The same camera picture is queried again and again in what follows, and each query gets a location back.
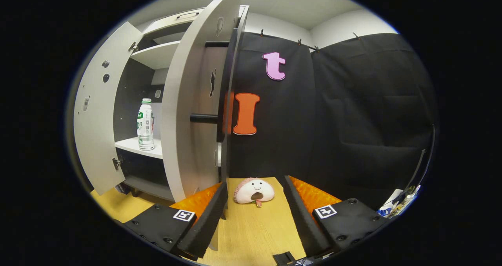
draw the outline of black curtain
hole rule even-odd
[[[262,59],[274,51],[286,60],[281,81],[267,76]],[[256,135],[231,136],[230,177],[291,175],[373,209],[406,186],[438,122],[427,71],[399,34],[310,53],[290,40],[245,33],[234,82],[235,94],[261,100]]]

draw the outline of plush toy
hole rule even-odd
[[[268,182],[259,178],[247,178],[235,189],[233,200],[241,204],[256,200],[256,205],[261,207],[263,201],[272,200],[274,195],[274,188]]]

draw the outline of water bottle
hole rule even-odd
[[[152,99],[143,98],[140,110],[138,112],[138,122],[136,129],[138,131],[138,144],[140,150],[154,149],[154,128],[153,128],[153,112]]]

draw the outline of open cabinet door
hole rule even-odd
[[[78,157],[95,191],[102,195],[124,181],[113,137],[113,107],[118,82],[131,45],[143,34],[126,22],[99,48],[89,62],[75,98],[73,132]]]
[[[216,125],[194,126],[190,114],[217,114],[219,93],[210,97],[208,87],[214,80],[215,89],[219,89],[226,51],[206,50],[205,44],[206,41],[230,41],[238,21],[240,1],[213,0],[185,32],[167,73],[162,100],[162,152],[176,202],[218,181],[214,161]],[[194,112],[202,110],[202,104],[215,112]],[[204,133],[205,129],[198,129],[198,125],[209,126],[210,135]]]

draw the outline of cabinet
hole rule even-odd
[[[213,0],[144,32],[126,22],[99,48],[82,75],[73,118],[78,157],[99,195],[124,182],[178,202],[219,181],[216,126],[191,123],[190,114],[218,114],[228,49],[206,42],[243,32],[246,14],[240,0]],[[142,98],[152,99],[155,118],[150,151],[139,150],[136,137]]]

